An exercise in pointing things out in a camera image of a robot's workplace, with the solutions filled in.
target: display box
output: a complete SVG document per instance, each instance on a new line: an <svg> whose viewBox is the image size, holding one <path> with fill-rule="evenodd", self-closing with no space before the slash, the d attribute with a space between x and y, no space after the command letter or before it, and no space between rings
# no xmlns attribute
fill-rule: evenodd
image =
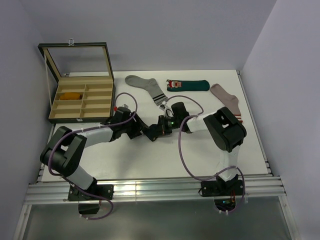
<svg viewBox="0 0 320 240"><path fill-rule="evenodd" d="M95 123L112 116L115 78L105 42L41 43L38 48L48 85L48 69L58 83L54 99L49 94L51 123Z"/></svg>

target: sock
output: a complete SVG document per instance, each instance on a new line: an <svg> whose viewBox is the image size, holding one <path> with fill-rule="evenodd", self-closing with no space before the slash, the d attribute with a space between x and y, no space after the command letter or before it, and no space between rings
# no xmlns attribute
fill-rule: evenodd
<svg viewBox="0 0 320 240"><path fill-rule="evenodd" d="M210 84L207 80L180 81L168 79L166 86L166 89L169 92L208 91L210 88Z"/></svg>
<svg viewBox="0 0 320 240"><path fill-rule="evenodd" d="M163 101L168 100L168 97L161 90L154 78L144 79L139 76L129 75L125 77L125 82L132 87L146 90L157 106L161 105Z"/></svg>
<svg viewBox="0 0 320 240"><path fill-rule="evenodd" d="M230 95L217 83L212 85L210 92L215 95L233 113L233 115L235 115L240 123L243 123L241 119L241 112L238 107L239 100L235 95Z"/></svg>

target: white tabletop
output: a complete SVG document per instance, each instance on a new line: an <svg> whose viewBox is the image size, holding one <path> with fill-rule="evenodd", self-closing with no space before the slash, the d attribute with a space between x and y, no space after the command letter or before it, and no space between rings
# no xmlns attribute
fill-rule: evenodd
<svg viewBox="0 0 320 240"><path fill-rule="evenodd" d="M239 108L247 136L241 145L238 166L245 175L267 174L267 167L259 145L258 137L249 113L241 84L235 70L184 70L184 71L120 71L114 72L116 94L128 92L138 102L138 115L147 124L156 124L163 112L155 105L147 91L129 86L125 77L137 75L149 79L155 78L168 97L185 95L199 102L204 113L215 112L224 105L210 91L167 91L166 80L207 80L210 85L220 84L228 93L239 99ZM169 105L183 101L186 110L192 115L200 109L188 99L175 98ZM120 96L116 105L127 104L134 111L135 104L129 96ZM97 126L98 123L57 124L77 130ZM181 148L188 168L194 175L210 176L216 172L220 151L208 131L192 134L183 133ZM130 140L123 134L114 142L100 143L84 150L80 165L98 180L154 179L189 177L178 152L178 130L169 137L160 137L151 142L146 136ZM52 176L45 167L43 182L63 181Z"/></svg>

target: gray wall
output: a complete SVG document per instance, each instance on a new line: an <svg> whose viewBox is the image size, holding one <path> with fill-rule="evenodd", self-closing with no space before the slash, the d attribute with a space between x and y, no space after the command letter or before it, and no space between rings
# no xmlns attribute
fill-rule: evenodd
<svg viewBox="0 0 320 240"><path fill-rule="evenodd" d="M107 42L112 67L242 69L276 0L20 0L45 42Z"/></svg>
<svg viewBox="0 0 320 240"><path fill-rule="evenodd" d="M40 167L50 130L40 33L18 0L0 7L0 239L16 229L28 183Z"/></svg>
<svg viewBox="0 0 320 240"><path fill-rule="evenodd" d="M320 239L320 1L278 0L244 68L263 146L303 239Z"/></svg>

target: striped sock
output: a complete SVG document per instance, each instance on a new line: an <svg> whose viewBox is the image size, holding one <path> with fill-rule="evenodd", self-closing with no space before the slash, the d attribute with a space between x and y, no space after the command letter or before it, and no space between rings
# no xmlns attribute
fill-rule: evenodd
<svg viewBox="0 0 320 240"><path fill-rule="evenodd" d="M139 76L129 75L125 77L125 83L132 87L146 90L157 106L160 106L163 101L168 100L168 97L161 90L154 78L144 79Z"/></svg>
<svg viewBox="0 0 320 240"><path fill-rule="evenodd" d="M214 84L210 88L210 92L215 95L238 119L240 123L244 121L241 118L241 112L238 107L239 100L235 95L231 95L219 84Z"/></svg>
<svg viewBox="0 0 320 240"><path fill-rule="evenodd" d="M239 121L240 123L243 123L243 122L244 122L244 121L242 121L241 114L235 114L235 117L236 117L236 119L238 119L238 121Z"/></svg>

